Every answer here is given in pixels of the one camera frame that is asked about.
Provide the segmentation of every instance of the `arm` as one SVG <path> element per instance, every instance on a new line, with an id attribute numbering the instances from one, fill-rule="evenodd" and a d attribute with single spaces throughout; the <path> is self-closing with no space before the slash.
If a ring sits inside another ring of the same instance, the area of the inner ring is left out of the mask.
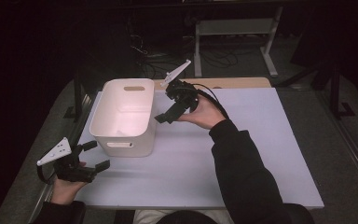
<path id="1" fill-rule="evenodd" d="M 74 219 L 82 218 L 85 212 L 85 204 L 74 202 L 77 192 L 87 183 L 69 182 L 56 179 L 50 202 L 44 202 L 42 210 L 37 216 L 34 224 L 73 223 Z"/>
<path id="2" fill-rule="evenodd" d="M 217 180 L 235 223 L 291 223 L 275 179 L 264 167 L 248 132 L 238 131 L 202 96 L 197 109 L 178 121 L 210 129 Z"/>

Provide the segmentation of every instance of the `person's right hand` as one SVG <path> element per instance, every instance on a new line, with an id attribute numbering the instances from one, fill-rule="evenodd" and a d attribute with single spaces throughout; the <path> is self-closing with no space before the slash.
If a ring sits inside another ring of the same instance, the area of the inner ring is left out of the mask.
<path id="1" fill-rule="evenodd" d="M 207 98 L 199 95 L 199 105 L 191 113 L 183 114 L 177 121 L 188 121 L 204 129 L 212 129 L 218 122 L 226 119 L 220 110 Z"/>

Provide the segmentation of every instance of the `person's left hand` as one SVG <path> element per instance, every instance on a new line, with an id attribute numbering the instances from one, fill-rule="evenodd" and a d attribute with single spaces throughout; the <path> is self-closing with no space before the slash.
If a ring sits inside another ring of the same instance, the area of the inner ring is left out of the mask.
<path id="1" fill-rule="evenodd" d="M 56 204 L 71 204 L 77 192 L 87 184 L 87 182 L 70 182 L 57 178 L 54 181 L 53 194 L 50 202 Z"/>

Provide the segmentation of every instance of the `white tabletop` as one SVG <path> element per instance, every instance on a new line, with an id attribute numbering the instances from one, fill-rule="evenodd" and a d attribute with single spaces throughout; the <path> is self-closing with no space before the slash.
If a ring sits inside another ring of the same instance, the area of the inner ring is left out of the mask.
<path id="1" fill-rule="evenodd" d="M 273 88 L 213 90 L 240 130 L 249 130 L 265 166 L 274 175 L 285 203 L 308 208 L 324 207 L 298 147 L 290 124 Z M 173 104 L 156 91 L 158 113 Z M 90 120 L 79 144 L 95 140 Z M 88 167 L 110 160 L 108 170 L 76 196 L 90 206 L 131 209 L 216 209 L 224 203 L 214 172 L 207 130 L 186 122 L 158 124 L 155 147 L 145 158 L 108 157 L 101 147 L 82 152 Z"/>

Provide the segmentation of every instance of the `storage container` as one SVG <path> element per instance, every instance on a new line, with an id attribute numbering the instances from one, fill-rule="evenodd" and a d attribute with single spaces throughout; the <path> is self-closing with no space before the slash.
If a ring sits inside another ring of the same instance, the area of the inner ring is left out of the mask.
<path id="1" fill-rule="evenodd" d="M 89 126 L 107 155 L 145 157 L 154 146 L 157 109 L 154 81 L 124 78 L 107 82 Z"/>

